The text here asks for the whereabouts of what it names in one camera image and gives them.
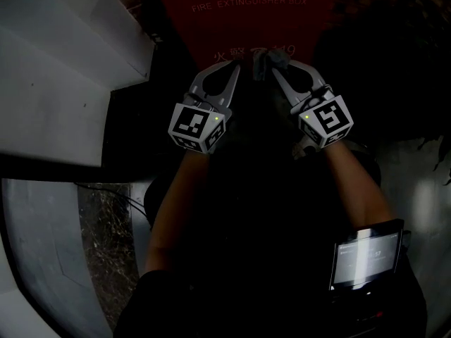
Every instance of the cable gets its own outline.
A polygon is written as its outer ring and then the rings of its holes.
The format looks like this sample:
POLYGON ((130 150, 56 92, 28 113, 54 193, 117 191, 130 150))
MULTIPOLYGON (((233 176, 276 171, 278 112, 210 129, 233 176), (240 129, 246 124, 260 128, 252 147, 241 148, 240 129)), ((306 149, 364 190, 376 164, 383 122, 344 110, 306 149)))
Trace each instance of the cable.
POLYGON ((143 212, 143 211, 142 211, 141 209, 139 209, 138 207, 136 207, 134 204, 132 204, 132 202, 133 202, 133 203, 136 203, 138 206, 141 206, 141 207, 143 207, 143 208, 144 208, 144 205, 141 204, 139 201, 136 201, 136 200, 134 200, 134 199, 131 199, 129 196, 126 196, 126 195, 124 195, 124 194, 115 192, 114 190, 107 189, 107 188, 89 187, 89 186, 87 186, 87 185, 83 185, 83 184, 76 183, 76 182, 74 182, 73 184, 77 185, 77 187, 82 187, 82 188, 85 188, 85 189, 91 189, 91 190, 99 190, 99 191, 101 191, 101 192, 109 192, 109 193, 113 193, 113 194, 115 194, 115 195, 117 195, 117 196, 120 196, 122 199, 125 199, 125 200, 127 201, 127 203, 129 203, 133 208, 135 208, 137 211, 139 211, 144 217, 147 218, 146 213, 143 212))

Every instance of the black sleeve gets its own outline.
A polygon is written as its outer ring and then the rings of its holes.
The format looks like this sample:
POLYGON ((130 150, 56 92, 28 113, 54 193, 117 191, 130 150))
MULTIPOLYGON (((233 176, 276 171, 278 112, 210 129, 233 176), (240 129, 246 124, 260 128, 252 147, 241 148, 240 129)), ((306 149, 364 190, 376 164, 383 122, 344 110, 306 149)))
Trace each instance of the black sleeve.
POLYGON ((114 337, 192 337, 190 286, 175 273, 140 278, 114 330, 114 337))

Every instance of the small screen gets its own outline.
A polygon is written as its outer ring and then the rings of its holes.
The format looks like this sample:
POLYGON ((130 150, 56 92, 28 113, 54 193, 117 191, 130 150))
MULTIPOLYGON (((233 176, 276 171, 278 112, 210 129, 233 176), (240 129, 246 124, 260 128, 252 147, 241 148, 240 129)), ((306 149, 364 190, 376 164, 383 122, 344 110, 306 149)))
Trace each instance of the small screen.
POLYGON ((338 246, 334 284, 368 282, 372 275, 393 269, 398 233, 359 239, 338 246))

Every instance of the forearm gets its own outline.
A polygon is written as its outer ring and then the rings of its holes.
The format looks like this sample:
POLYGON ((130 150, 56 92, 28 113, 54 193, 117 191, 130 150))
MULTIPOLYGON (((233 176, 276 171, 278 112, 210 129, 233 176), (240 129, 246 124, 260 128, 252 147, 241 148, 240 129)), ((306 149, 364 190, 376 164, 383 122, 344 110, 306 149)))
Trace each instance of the forearm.
POLYGON ((156 214, 146 271, 174 269, 175 255, 183 240, 195 202, 206 185, 209 156, 187 151, 174 181, 156 214))
POLYGON ((324 149, 346 213, 355 228, 392 219, 381 189, 343 142, 324 149))

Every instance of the red sign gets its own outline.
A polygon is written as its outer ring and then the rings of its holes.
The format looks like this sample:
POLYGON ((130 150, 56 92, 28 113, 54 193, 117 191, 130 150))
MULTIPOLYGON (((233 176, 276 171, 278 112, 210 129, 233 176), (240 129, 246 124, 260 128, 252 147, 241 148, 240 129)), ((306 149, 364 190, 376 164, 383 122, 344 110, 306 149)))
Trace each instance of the red sign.
POLYGON ((205 69, 224 60, 252 62, 259 49, 284 49, 309 63, 332 0, 162 0, 205 69))

